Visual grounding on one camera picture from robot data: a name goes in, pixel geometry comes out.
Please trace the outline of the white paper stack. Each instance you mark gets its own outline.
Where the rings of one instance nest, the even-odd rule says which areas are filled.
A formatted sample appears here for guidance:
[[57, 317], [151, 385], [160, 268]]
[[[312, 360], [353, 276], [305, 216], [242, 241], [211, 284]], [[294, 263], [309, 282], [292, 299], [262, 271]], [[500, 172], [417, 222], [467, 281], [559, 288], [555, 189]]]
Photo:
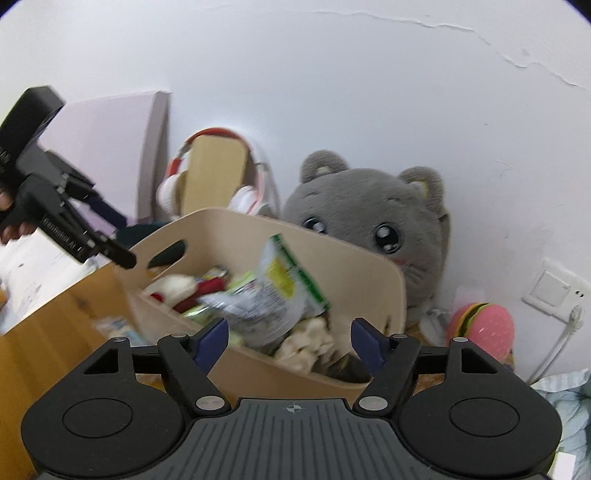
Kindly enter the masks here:
[[39, 230], [1, 246], [1, 286], [8, 294], [1, 334], [98, 268], [97, 260], [79, 263]]

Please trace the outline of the light green striped cloth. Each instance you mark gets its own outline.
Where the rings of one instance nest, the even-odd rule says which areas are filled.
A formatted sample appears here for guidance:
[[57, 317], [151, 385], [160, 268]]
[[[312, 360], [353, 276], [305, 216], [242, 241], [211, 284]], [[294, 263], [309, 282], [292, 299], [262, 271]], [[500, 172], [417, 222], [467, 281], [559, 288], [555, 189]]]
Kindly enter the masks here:
[[590, 478], [590, 370], [556, 374], [531, 387], [558, 412], [563, 432], [558, 451], [575, 456], [573, 479]]

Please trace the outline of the white kitty plush toy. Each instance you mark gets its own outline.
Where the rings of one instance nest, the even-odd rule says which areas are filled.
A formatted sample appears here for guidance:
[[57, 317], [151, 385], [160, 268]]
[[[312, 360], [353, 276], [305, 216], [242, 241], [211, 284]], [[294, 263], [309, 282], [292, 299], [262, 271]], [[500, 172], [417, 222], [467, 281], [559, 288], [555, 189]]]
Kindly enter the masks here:
[[143, 290], [143, 294], [176, 312], [183, 313], [195, 306], [198, 298], [224, 291], [225, 285], [222, 277], [202, 279], [173, 274], [153, 281]]

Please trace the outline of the wooden headphone stand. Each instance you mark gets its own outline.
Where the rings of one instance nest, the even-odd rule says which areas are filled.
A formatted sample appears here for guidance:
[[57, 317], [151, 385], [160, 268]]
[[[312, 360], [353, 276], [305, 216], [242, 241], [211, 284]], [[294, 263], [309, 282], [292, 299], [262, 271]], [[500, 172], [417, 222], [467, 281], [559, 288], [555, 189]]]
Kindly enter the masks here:
[[249, 151], [235, 138], [201, 135], [191, 144], [180, 210], [228, 207], [242, 186]]

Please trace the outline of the red white headphones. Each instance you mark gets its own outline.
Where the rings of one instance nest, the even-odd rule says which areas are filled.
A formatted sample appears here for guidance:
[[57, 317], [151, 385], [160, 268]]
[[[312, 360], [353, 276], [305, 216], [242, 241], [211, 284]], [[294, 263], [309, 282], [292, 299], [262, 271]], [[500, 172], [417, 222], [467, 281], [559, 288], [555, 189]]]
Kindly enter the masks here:
[[208, 207], [276, 218], [280, 195], [270, 163], [252, 138], [222, 127], [191, 135], [168, 162], [156, 201], [177, 219]]

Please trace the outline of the white bread snack packet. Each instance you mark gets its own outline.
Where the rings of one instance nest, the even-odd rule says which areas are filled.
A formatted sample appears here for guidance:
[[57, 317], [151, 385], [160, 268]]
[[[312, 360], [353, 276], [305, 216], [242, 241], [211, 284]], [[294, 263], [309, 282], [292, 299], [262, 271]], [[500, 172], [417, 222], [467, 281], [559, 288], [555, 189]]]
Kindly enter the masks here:
[[126, 338], [132, 347], [147, 346], [144, 337], [135, 327], [121, 316], [104, 317], [93, 322], [94, 329], [105, 339], [123, 337]]

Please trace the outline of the white wall socket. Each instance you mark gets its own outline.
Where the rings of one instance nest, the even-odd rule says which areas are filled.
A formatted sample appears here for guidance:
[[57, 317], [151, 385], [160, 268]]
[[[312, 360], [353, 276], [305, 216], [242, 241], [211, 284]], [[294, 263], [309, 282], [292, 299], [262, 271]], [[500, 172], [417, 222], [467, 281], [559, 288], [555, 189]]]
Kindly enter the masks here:
[[544, 259], [522, 301], [546, 315], [568, 322], [575, 307], [580, 307], [584, 313], [590, 312], [590, 282]]

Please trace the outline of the beige plastic storage bin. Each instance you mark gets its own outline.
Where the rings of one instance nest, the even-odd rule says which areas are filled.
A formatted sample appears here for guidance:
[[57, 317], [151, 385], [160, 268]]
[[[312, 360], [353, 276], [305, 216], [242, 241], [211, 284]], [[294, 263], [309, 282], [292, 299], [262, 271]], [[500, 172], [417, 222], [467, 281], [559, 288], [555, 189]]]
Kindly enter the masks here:
[[184, 277], [214, 266], [254, 274], [249, 288], [202, 297], [239, 338], [209, 374], [231, 400], [356, 400], [361, 385], [312, 367], [352, 353], [355, 319], [387, 334], [405, 328], [405, 277], [394, 261], [310, 229], [211, 208], [167, 224], [133, 251], [136, 266], [117, 275], [139, 331], [151, 342], [198, 330], [174, 309], [188, 294]]

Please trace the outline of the white purple box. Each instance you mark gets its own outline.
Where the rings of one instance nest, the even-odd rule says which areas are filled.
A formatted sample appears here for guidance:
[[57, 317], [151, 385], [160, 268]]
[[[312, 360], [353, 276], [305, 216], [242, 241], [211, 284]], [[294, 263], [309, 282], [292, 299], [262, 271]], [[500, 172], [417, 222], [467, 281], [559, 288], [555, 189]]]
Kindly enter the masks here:
[[40, 145], [94, 181], [129, 223], [148, 220], [168, 105], [164, 91], [68, 103], [42, 134]]

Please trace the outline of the silver green snack bag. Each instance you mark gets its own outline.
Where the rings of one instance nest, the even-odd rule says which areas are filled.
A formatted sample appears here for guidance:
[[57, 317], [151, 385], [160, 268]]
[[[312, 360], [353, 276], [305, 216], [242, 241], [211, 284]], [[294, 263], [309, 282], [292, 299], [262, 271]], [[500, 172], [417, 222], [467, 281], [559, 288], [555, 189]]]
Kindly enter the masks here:
[[298, 322], [329, 310], [328, 298], [280, 234], [266, 240], [252, 288], [207, 294], [199, 302], [255, 349], [279, 344]]

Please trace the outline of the pink burger squishy ball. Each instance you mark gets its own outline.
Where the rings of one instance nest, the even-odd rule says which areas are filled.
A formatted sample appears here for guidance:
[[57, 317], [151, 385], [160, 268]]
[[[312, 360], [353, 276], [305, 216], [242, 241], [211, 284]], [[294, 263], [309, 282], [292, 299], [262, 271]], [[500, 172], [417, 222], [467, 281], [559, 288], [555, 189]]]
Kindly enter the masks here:
[[452, 317], [447, 340], [456, 337], [468, 338], [496, 360], [504, 362], [514, 345], [514, 320], [509, 311], [500, 305], [471, 303], [461, 307]]

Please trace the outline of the grey cat plush toy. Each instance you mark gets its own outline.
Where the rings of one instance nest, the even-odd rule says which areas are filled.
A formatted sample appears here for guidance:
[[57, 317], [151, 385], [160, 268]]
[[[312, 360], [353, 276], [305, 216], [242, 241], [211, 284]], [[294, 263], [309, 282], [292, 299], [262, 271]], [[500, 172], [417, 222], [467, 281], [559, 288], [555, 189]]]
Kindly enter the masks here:
[[394, 176], [352, 168], [320, 150], [301, 165], [300, 185], [281, 220], [365, 248], [394, 261], [404, 273], [407, 324], [431, 308], [449, 252], [451, 220], [444, 182], [434, 169], [415, 166]]

